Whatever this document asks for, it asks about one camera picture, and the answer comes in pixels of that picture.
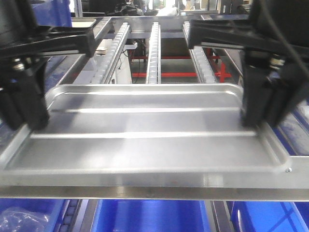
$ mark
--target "workstation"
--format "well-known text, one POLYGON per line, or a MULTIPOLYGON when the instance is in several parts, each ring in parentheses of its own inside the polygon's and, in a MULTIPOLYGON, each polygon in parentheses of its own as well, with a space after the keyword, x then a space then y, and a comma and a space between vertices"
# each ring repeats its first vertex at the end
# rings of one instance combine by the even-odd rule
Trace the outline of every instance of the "workstation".
POLYGON ((1 213, 308 231, 308 1, 94 2, 0 0, 1 213))

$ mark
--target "metal rail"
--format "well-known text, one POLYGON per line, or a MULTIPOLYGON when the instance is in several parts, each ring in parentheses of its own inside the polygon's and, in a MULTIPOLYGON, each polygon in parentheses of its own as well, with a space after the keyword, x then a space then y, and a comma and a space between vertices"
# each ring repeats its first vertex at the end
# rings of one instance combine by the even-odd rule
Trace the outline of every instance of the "metal rail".
POLYGON ((115 71, 119 57, 126 44, 129 35, 130 26, 128 23, 123 23, 119 29, 115 39, 112 42, 107 54, 104 56, 101 67, 92 79, 92 84, 108 84, 115 71))
MULTIPOLYGON (((97 22, 93 28, 96 47, 101 43, 104 36, 109 32, 111 27, 112 22, 110 17, 97 19, 97 22)), ((60 64, 60 66, 51 74, 51 76, 46 79, 46 83, 48 83, 49 79, 55 82, 55 80, 61 78, 51 87, 62 84, 72 84, 88 60, 89 57, 86 57, 86 55, 67 56, 60 64)))
POLYGON ((161 83, 161 28, 154 23, 149 41, 149 56, 146 74, 146 84, 161 83))
POLYGON ((82 8, 81 0, 74 0, 74 11, 75 11, 76 17, 78 18, 83 17, 83 8, 82 8))
MULTIPOLYGON (((207 14, 216 14, 217 11, 208 11, 207 14)), ((127 22, 132 32, 129 39, 149 39, 151 28, 154 22, 158 22, 161 27, 161 38, 183 38, 183 23, 193 19, 201 19, 200 15, 191 14, 185 16, 130 16, 112 17, 114 32, 118 32, 121 25, 127 22)), ((112 31, 106 35, 106 39, 113 39, 115 33, 112 31)))
MULTIPOLYGON (((188 21, 183 24, 183 32, 185 40, 188 44, 188 35, 190 31, 190 23, 188 21)), ((194 68, 197 73, 197 77, 200 83, 212 84, 216 83, 216 77, 213 73, 211 65, 209 64, 207 57, 200 46, 195 46, 193 49, 189 49, 191 59, 193 61, 194 68)))
POLYGON ((215 221, 217 232, 232 232, 230 225, 230 218, 228 218, 228 212, 225 208, 224 202, 211 201, 210 202, 212 214, 215 221))
MULTIPOLYGON (((309 201, 309 157, 292 157, 292 163, 291 172, 279 173, 21 174, 25 186, 2 186, 0 197, 309 201)), ((9 183, 9 176, 1 181, 9 183)))
POLYGON ((98 209, 99 200, 89 200, 84 214, 79 232, 89 232, 93 230, 96 211, 98 209))

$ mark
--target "machine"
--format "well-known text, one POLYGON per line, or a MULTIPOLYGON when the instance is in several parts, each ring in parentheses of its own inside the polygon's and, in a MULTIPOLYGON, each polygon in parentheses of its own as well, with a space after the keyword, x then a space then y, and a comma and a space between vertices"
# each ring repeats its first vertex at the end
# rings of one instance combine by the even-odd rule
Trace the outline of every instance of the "machine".
MULTIPOLYGON (((103 4, 105 13, 123 15, 126 1, 108 2, 91 0, 90 9, 101 9, 103 4)), ((40 129, 48 122, 43 89, 45 57, 72 53, 92 56, 94 37, 89 30, 38 27, 28 1, 2 0, 0 4, 1 118, 13 129, 23 122, 40 129), (11 17, 11 12, 19 17, 11 17)), ((264 120, 278 125, 307 97, 308 9, 307 0, 287 0, 284 4, 256 0, 249 19, 191 22, 191 48, 198 44, 244 50, 241 114, 245 126, 255 127, 264 120)))
POLYGON ((276 126, 308 96, 309 1, 256 0, 243 20, 194 20, 189 46, 243 49, 243 124, 276 126))
POLYGON ((91 29, 38 26, 28 0, 0 1, 0 114, 14 130, 48 123, 44 72, 51 56, 95 51, 91 29))

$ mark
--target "screw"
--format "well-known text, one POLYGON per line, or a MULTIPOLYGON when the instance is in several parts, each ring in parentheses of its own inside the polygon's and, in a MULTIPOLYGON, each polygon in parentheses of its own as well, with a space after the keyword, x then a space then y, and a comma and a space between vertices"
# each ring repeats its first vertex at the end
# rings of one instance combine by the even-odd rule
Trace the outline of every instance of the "screw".
POLYGON ((27 62, 27 64, 31 64, 31 63, 32 63, 31 58, 30 58, 30 57, 27 57, 27 58, 26 58, 26 62, 27 62))
POLYGON ((292 172, 292 168, 288 168, 285 170, 286 173, 291 173, 292 172))
POLYGON ((279 70, 285 63, 285 60, 283 57, 273 54, 272 58, 270 59, 270 64, 269 66, 272 69, 279 70))
POLYGON ((15 71, 23 71, 25 70, 25 65, 23 64, 20 58, 14 58, 12 69, 15 71))

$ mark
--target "red metal bar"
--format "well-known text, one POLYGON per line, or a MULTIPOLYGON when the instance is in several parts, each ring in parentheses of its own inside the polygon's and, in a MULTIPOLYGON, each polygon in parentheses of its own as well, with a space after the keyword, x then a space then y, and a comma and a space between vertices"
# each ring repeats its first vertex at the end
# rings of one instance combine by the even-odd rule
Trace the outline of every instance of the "red metal bar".
POLYGON ((220 83, 223 83, 227 77, 232 77, 231 74, 226 72, 226 66, 223 62, 221 62, 221 67, 218 67, 214 60, 220 59, 220 56, 214 56, 211 48, 206 49, 206 54, 211 66, 216 70, 214 74, 219 78, 220 83))
POLYGON ((165 56, 161 59, 191 59, 190 56, 165 56))
MULTIPOLYGON (((196 77, 197 74, 195 72, 163 72, 161 73, 161 77, 196 77)), ((146 77, 146 73, 132 73, 132 77, 146 77)))

